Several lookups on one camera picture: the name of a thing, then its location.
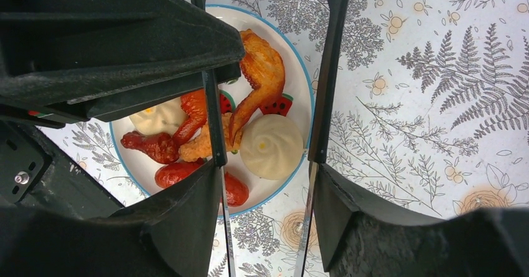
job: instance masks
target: chicken wing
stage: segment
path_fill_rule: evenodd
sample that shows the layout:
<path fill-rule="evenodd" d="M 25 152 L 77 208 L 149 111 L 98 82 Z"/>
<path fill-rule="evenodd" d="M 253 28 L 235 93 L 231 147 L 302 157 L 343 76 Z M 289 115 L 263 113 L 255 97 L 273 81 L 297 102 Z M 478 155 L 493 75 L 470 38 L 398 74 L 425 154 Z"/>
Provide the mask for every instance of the chicken wing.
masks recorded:
<path fill-rule="evenodd" d="M 233 144 L 228 141 L 228 124 L 230 118 L 233 115 L 231 113 L 222 114 L 222 127 L 224 130 L 224 139 L 226 140 L 226 150 L 234 151 L 238 150 L 241 145 L 242 132 L 239 131 L 235 137 Z M 195 137 L 193 140 L 183 144 L 179 149 L 180 159 L 184 162 L 194 162 L 199 158 L 211 157 L 211 140 L 210 140 L 210 127 L 208 122 L 200 130 L 200 135 Z"/>
<path fill-rule="evenodd" d="M 281 97 L 284 88 L 284 64 L 279 53 L 251 29 L 240 32 L 246 55 L 241 71 L 253 91 L 235 109 L 229 126 L 229 143 L 243 128 L 257 108 L 269 106 Z"/>
<path fill-rule="evenodd" d="M 139 150 L 157 163 L 168 164 L 178 160 L 178 146 L 166 132 L 157 135 L 127 132 L 121 139 L 121 145 L 127 149 Z"/>
<path fill-rule="evenodd" d="M 208 120 L 208 111 L 206 106 L 206 94 L 204 89 L 200 89 L 185 95 L 182 95 L 182 110 L 189 116 L 177 132 L 173 135 L 173 140 L 178 146 L 187 143 L 195 132 Z"/>

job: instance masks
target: blue plate rim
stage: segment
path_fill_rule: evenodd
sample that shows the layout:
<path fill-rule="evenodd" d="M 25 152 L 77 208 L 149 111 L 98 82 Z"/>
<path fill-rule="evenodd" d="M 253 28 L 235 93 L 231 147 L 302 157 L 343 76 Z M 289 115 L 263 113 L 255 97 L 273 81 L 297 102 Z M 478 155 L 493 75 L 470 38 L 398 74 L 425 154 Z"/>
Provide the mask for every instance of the blue plate rim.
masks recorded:
<path fill-rule="evenodd" d="M 311 91 L 312 85 L 311 85 L 311 79 L 310 79 L 309 72 L 307 70 L 307 67 L 305 66 L 305 63 L 303 62 L 303 59 L 299 55 L 298 50 L 296 50 L 296 48 L 294 47 L 292 42 L 290 42 L 290 40 L 277 27 L 273 26 L 272 23 L 268 22 L 266 19 L 260 17 L 259 15 L 255 14 L 255 13 L 249 12 L 247 10 L 244 10 L 244 9 L 240 8 L 240 7 L 228 6 L 228 5 L 224 5 L 224 4 L 207 4 L 206 7 L 222 7 L 222 8 L 225 8 L 225 9 L 233 9 L 233 10 L 248 14 L 248 15 L 260 20 L 261 22 L 265 23 L 267 26 L 271 27 L 278 35 L 280 35 L 283 38 L 283 40 L 288 44 L 290 49 L 292 49 L 292 51 L 294 52 L 294 54 L 298 58 L 298 61 L 301 64 L 301 67 L 303 68 L 303 72 L 305 73 L 305 78 L 307 80 L 307 85 L 309 87 L 309 94 L 310 94 L 310 98 L 311 98 L 311 111 L 312 111 L 312 114 L 311 114 L 311 128 L 309 129 L 309 136 L 308 136 L 308 139 L 307 139 L 307 144 L 305 145 L 305 149 L 308 149 L 309 148 L 309 144 L 310 144 L 311 134 L 312 134 L 313 119 L 314 119 L 314 95 L 313 95 L 313 93 Z M 114 129 L 112 128 L 112 122 L 109 123 L 109 127 L 110 127 L 110 136 L 112 137 L 112 141 L 114 143 L 114 150 L 115 150 L 115 152 L 117 154 L 117 157 L 118 157 L 119 161 L 121 162 L 121 166 L 123 166 L 123 168 L 125 169 L 125 172 L 127 172 L 127 174 L 129 175 L 131 181 L 134 182 L 134 184 L 143 192 L 143 194 L 147 198 L 150 197 L 151 194 L 146 189 L 144 189 L 144 187 L 142 187 L 141 184 L 138 181 L 136 181 L 136 178 L 134 178 L 134 176 L 130 173 L 129 169 L 125 165 L 125 162 L 123 161 L 123 158 L 121 157 L 121 154 L 119 153 L 119 150 L 117 148 L 117 144 L 116 144 L 117 142 L 116 142 L 115 137 L 114 137 Z M 274 198 L 277 194 L 279 194 L 288 185 L 288 183 L 290 183 L 292 178 L 294 178 L 294 176 L 297 174 L 299 168 L 303 164 L 303 161 L 305 160 L 305 157 L 306 157 L 306 153 L 303 154 L 303 157 L 299 161 L 299 164 L 296 167 L 296 169 L 294 170 L 294 172 L 292 172 L 292 174 L 284 181 L 284 183 L 275 192 L 273 192 L 272 194 L 270 194 L 270 196 L 266 197 L 263 201 L 259 202 L 258 204 L 254 205 L 251 208 L 248 208 L 248 209 L 245 209 L 245 210 L 230 214 L 230 217 L 237 216 L 237 215 L 240 215 L 240 214 L 243 214 L 243 213 L 247 213 L 249 211 L 253 211 L 256 208 L 264 205 L 266 202 L 270 201 L 272 198 Z"/>

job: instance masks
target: metal rod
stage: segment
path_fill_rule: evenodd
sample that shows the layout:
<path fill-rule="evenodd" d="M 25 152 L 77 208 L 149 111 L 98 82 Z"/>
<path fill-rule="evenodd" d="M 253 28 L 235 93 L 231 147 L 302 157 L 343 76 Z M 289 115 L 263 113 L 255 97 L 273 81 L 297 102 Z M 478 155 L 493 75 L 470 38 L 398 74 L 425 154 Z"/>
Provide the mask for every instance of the metal rod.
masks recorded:
<path fill-rule="evenodd" d="M 211 152 L 214 164 L 217 167 L 215 170 L 215 178 L 220 178 L 222 183 L 222 216 L 224 219 L 224 232 L 226 236 L 226 251 L 228 253 L 228 273 L 230 276 L 235 276 L 235 257 L 233 254 L 233 242 L 231 239 L 230 211 L 228 209 L 226 181 L 224 178 L 224 166 L 228 162 L 228 156 L 226 155 L 226 142 L 224 139 L 224 129 L 220 114 L 220 102 L 218 100 L 219 93 L 215 72 L 213 70 L 203 71 L 202 81 L 204 83 L 208 109 Z"/>
<path fill-rule="evenodd" d="M 318 163 L 311 162 L 309 167 L 309 191 L 307 193 L 307 204 L 305 205 L 305 216 L 303 216 L 303 232 L 301 240 L 299 241 L 298 255 L 296 258 L 296 269 L 294 276 L 303 276 L 305 272 L 305 261 L 307 260 L 307 249 L 309 243 L 309 235 L 311 231 L 311 224 L 313 220 L 313 206 L 314 206 L 314 184 L 316 182 L 316 175 L 318 174 Z"/>

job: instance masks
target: orange flower print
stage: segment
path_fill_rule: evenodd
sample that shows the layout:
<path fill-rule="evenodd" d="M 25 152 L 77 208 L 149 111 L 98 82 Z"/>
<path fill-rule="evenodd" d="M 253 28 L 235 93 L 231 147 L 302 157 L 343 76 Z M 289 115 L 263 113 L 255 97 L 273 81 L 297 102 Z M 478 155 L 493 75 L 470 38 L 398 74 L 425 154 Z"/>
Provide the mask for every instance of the orange flower print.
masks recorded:
<path fill-rule="evenodd" d="M 461 19 L 461 15 L 458 12 L 450 12 L 450 11 L 447 11 L 447 14 L 448 14 L 448 22 L 453 23 L 456 26 L 457 21 Z M 443 24 L 443 26 L 446 26 L 447 19 L 446 18 L 441 19 L 441 23 Z"/>
<path fill-rule="evenodd" d="M 296 211 L 286 216 L 281 227 L 281 238 L 294 250 L 298 250 L 301 234 L 303 232 L 304 211 Z M 316 233 L 316 222 L 314 218 L 311 223 L 308 248 L 318 245 L 318 234 Z"/>
<path fill-rule="evenodd" d="M 458 215 L 463 215 L 478 208 L 508 206 L 505 198 L 490 190 L 471 193 L 463 199 L 463 202 L 454 201 L 454 210 Z"/>
<path fill-rule="evenodd" d="M 444 160 L 447 166 L 445 167 L 445 175 L 448 180 L 455 183 L 462 183 L 463 181 L 468 185 L 468 182 L 465 180 L 466 176 L 472 175 L 472 173 L 467 173 L 459 170 L 457 165 L 459 164 L 459 158 L 457 157 L 452 163 L 450 160 Z"/>
<path fill-rule="evenodd" d="M 213 245 L 211 247 L 212 250 L 215 250 L 215 248 L 217 248 L 220 245 L 220 242 L 216 239 L 216 233 L 215 233 L 214 238 L 215 239 L 213 240 Z"/>
<path fill-rule="evenodd" d="M 371 99 L 373 98 L 373 95 L 381 95 L 382 91 L 386 88 L 386 80 L 379 72 L 377 72 L 374 79 L 366 79 L 363 80 L 363 82 L 367 84 L 366 88 L 371 89 L 369 93 Z"/>
<path fill-rule="evenodd" d="M 86 165 L 86 163 L 85 163 L 84 161 L 87 160 L 87 159 L 88 159 L 87 157 L 83 157 L 83 158 L 81 158 L 81 157 L 79 156 L 79 153 L 77 154 L 77 157 L 75 158 L 77 164 L 78 164 L 81 168 L 83 168 L 84 170 L 86 170 L 86 167 L 87 167 L 87 165 Z"/>
<path fill-rule="evenodd" d="M 529 13 L 529 0 L 525 0 L 516 6 L 516 11 L 520 13 Z"/>
<path fill-rule="evenodd" d="M 374 1 L 373 5 L 375 6 L 375 8 L 381 7 L 381 6 L 384 5 L 384 1 L 383 0 L 373 0 L 373 1 Z"/>
<path fill-rule="evenodd" d="M 391 42 L 394 40 L 392 36 L 399 32 L 405 22 L 405 19 L 403 20 L 399 16 L 394 15 L 393 11 L 389 11 L 387 15 L 381 14 L 381 17 L 383 20 L 387 21 L 387 23 L 382 23 L 381 25 L 387 28 L 386 38 L 389 42 Z"/>
<path fill-rule="evenodd" d="M 426 0 L 418 1 L 413 5 L 414 11 L 424 13 L 426 16 L 429 15 L 428 9 L 432 9 L 432 6 L 426 3 Z"/>

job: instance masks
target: black plastic bracket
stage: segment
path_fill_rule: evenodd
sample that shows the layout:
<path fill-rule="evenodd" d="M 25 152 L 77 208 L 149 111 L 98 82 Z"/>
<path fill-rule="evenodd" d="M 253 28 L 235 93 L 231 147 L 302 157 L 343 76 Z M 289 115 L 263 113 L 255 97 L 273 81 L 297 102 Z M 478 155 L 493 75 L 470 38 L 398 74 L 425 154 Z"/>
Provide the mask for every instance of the black plastic bracket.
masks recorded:
<path fill-rule="evenodd" d="M 239 77 L 238 31 L 193 3 L 0 0 L 0 118 L 111 121 L 200 89 L 201 71 Z"/>
<path fill-rule="evenodd" d="M 10 203 L 20 201 L 51 158 L 26 135 L 0 121 L 0 195 Z"/>

